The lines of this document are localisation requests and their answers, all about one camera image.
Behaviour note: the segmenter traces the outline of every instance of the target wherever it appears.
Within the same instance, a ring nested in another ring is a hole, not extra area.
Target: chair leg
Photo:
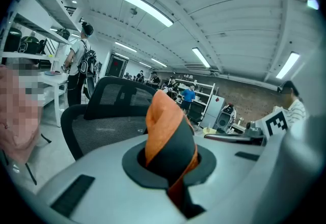
[[[46,138],[43,134],[41,134],[42,138],[45,139],[49,144],[52,143],[48,138]]]
[[[26,168],[27,168],[27,170],[28,170],[28,172],[29,172],[29,174],[31,176],[31,179],[33,180],[34,184],[37,185],[37,182],[36,182],[36,180],[35,180],[32,172],[31,172],[31,169],[30,169],[29,165],[27,163],[25,163],[25,166],[26,166]]]

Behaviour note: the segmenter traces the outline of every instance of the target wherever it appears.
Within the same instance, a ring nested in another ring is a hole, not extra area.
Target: fluorescent light tube
[[[293,67],[299,57],[300,55],[298,53],[292,52],[289,59],[285,63],[284,67],[281,69],[280,73],[276,76],[276,78],[282,79],[286,75],[286,73],[289,72],[291,67]]]
[[[127,46],[125,46],[125,45],[123,45],[123,44],[121,44],[121,43],[119,43],[119,42],[115,42],[117,45],[119,45],[119,46],[122,46],[122,47],[124,47],[124,48],[126,48],[126,49],[129,49],[129,50],[131,50],[131,51],[133,51],[133,52],[137,52],[137,50],[134,50],[134,49],[132,49],[132,48],[130,48],[130,47],[127,47]]]
[[[162,65],[162,66],[164,66],[164,67],[167,67],[166,65],[164,65],[164,64],[162,64],[161,62],[159,62],[159,61],[157,61],[157,60],[155,60],[155,59],[151,59],[152,61],[155,61],[155,62],[157,62],[157,63],[159,63],[160,65]]]
[[[152,68],[151,66],[146,65],[146,64],[144,64],[144,63],[142,63],[142,62],[139,62],[139,63],[141,63],[142,65],[144,65],[144,66],[146,66],[146,67],[150,67],[150,68]]]
[[[123,58],[125,58],[125,59],[129,59],[128,57],[125,57],[124,55],[122,55],[122,54],[119,54],[119,53],[116,53],[117,55],[119,55],[119,56],[121,56],[121,57],[123,57]]]
[[[209,63],[205,60],[204,56],[199,52],[199,49],[197,47],[193,48],[193,52],[200,59],[200,61],[204,64],[205,67],[210,67]]]
[[[125,0],[136,7],[146,11],[148,14],[152,15],[154,18],[158,19],[165,26],[170,27],[173,25],[173,21],[169,19],[166,15],[164,15],[160,10],[155,8],[153,5],[149,4],[144,0]]]
[[[317,0],[307,0],[307,6],[314,10],[319,9],[319,4]]]

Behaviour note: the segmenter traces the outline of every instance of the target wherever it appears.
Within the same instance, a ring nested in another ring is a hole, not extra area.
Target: white table
[[[54,87],[54,99],[55,99],[55,113],[56,113],[56,121],[57,121],[57,126],[61,127],[60,123],[60,109],[59,109],[59,86],[64,85],[64,92],[66,92],[67,86],[67,79],[68,79],[68,74],[62,73],[61,75],[45,75],[44,72],[39,73],[38,76],[38,81],[46,83],[52,87]]]

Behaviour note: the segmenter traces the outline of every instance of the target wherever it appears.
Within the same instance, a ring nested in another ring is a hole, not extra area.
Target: man
[[[161,79],[157,76],[157,72],[153,71],[152,72],[152,79],[147,83],[148,86],[153,87],[154,89],[157,89],[159,84],[161,83]]]
[[[170,77],[170,83],[168,84],[167,87],[162,88],[163,90],[167,90],[167,95],[172,99],[172,100],[176,100],[177,99],[177,95],[178,95],[178,83],[175,81],[175,77],[171,76]]]
[[[136,81],[139,83],[143,83],[144,82],[144,71],[141,70],[137,76],[136,76]]]
[[[195,94],[195,85],[191,85],[190,89],[186,89],[181,93],[182,103],[181,103],[181,109],[185,114],[189,111],[191,103],[194,101],[196,94]]]
[[[79,64],[81,63],[84,53],[91,49],[91,45],[88,38],[93,34],[93,27],[84,22],[82,24],[83,29],[80,33],[80,40],[77,40],[70,47],[70,52],[66,58],[64,68],[68,69],[71,65],[69,76],[68,76],[68,87],[67,87],[67,98],[69,106],[75,104],[81,104],[82,100],[82,87],[84,84],[85,76],[79,72]]]
[[[287,109],[286,117],[289,127],[307,117],[305,106],[300,101],[299,92],[291,81],[286,81],[278,87],[278,92],[282,95],[283,107]]]

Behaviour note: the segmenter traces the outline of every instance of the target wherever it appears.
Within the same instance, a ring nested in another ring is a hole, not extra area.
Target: floor
[[[61,111],[67,108],[64,98],[64,95],[60,97]],[[84,95],[82,95],[81,99],[81,103],[87,103]],[[194,126],[194,130],[195,135],[203,136],[201,128]],[[12,180],[33,193],[37,193],[55,174],[75,162],[65,142],[61,128],[56,125],[54,102],[49,103],[43,110],[40,133],[51,140],[52,143],[48,144],[46,140],[40,137],[29,158],[28,165],[37,181],[37,185],[34,185],[25,165],[19,165],[9,159],[9,165],[7,166]]]

